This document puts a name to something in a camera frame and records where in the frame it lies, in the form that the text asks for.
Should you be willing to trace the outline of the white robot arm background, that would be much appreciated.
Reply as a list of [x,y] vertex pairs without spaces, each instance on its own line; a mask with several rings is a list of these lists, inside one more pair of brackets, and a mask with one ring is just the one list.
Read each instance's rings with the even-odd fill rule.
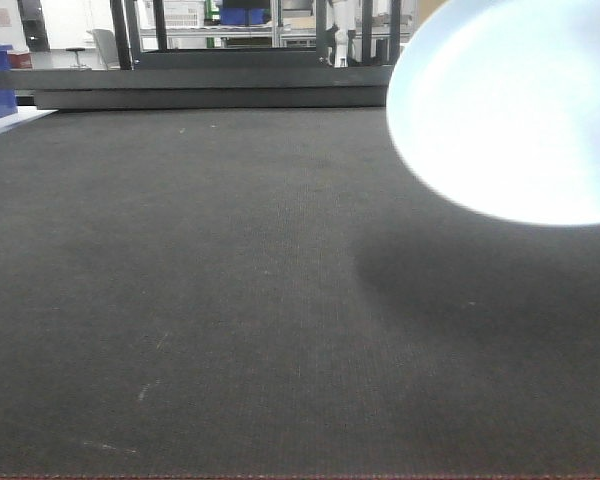
[[348,66],[350,48],[356,34],[356,7],[351,0],[328,1],[328,23],[333,32],[334,58],[331,65],[335,68]]

